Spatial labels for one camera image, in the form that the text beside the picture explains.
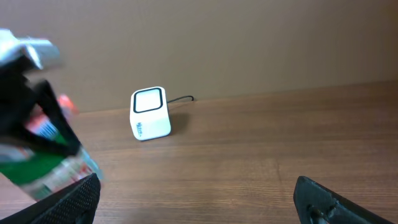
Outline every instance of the logo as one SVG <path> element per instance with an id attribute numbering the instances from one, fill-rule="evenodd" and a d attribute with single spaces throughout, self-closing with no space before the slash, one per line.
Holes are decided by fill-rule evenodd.
<path id="1" fill-rule="evenodd" d="M 137 131 L 138 131 L 139 136 L 141 137 L 141 135 L 142 135 L 142 124 L 141 124 L 141 122 L 137 124 Z"/>

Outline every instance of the bottle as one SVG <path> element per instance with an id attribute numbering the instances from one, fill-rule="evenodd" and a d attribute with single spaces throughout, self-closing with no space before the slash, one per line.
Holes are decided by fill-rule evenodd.
<path id="1" fill-rule="evenodd" d="M 66 95 L 60 96 L 58 103 L 66 119 L 78 111 Z M 36 110 L 26 128 L 47 139 L 65 143 L 56 127 L 48 117 Z M 92 174 L 102 179 L 102 171 L 81 146 L 75 156 L 61 156 L 28 147 L 0 144 L 0 172 L 12 183 L 20 187 L 34 200 L 39 201 L 49 195 Z"/>

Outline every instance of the wood grain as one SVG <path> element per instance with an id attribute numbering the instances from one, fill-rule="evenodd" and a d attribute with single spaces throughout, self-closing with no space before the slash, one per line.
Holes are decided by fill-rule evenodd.
<path id="1" fill-rule="evenodd" d="M 300 175 L 398 222 L 397 95 L 389 82 L 172 103 L 171 135 L 145 142 L 129 110 L 83 113 L 73 126 L 106 177 L 95 223 L 298 223 Z M 5 181 L 2 217 L 31 203 Z"/>

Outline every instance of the white electronic device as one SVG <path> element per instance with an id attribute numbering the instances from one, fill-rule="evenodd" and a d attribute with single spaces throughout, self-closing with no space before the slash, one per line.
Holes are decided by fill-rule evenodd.
<path id="1" fill-rule="evenodd" d="M 170 134 L 172 127 L 164 88 L 146 88 L 131 95 L 130 124 L 134 137 L 140 141 Z"/>

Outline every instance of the wall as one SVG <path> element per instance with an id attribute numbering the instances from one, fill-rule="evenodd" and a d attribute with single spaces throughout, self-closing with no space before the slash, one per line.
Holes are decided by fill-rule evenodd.
<path id="1" fill-rule="evenodd" d="M 3 0 L 0 27 L 46 37 L 45 77 L 83 111 L 137 89 L 199 99 L 397 77 L 395 0 Z"/>

